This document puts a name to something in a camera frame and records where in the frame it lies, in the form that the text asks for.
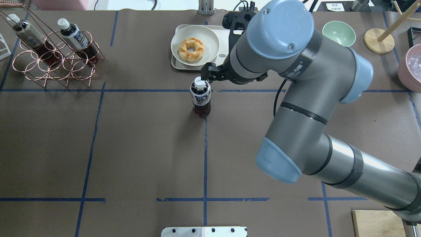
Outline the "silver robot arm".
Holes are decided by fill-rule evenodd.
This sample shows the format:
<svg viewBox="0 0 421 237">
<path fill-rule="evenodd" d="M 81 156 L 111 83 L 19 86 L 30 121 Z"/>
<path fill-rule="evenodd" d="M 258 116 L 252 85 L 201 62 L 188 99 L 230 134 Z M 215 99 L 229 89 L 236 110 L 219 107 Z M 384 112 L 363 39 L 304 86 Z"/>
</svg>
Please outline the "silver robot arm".
<svg viewBox="0 0 421 237">
<path fill-rule="evenodd" d="M 324 132 L 339 103 L 351 103 L 368 89 L 371 63 L 316 30 L 299 0 L 272 0 L 245 24 L 224 63 L 206 63 L 201 78 L 244 85 L 262 81 L 269 70 L 291 85 L 262 139 L 257 166 L 285 183 L 314 176 L 419 224 L 419 173 L 395 168 Z"/>
</svg>

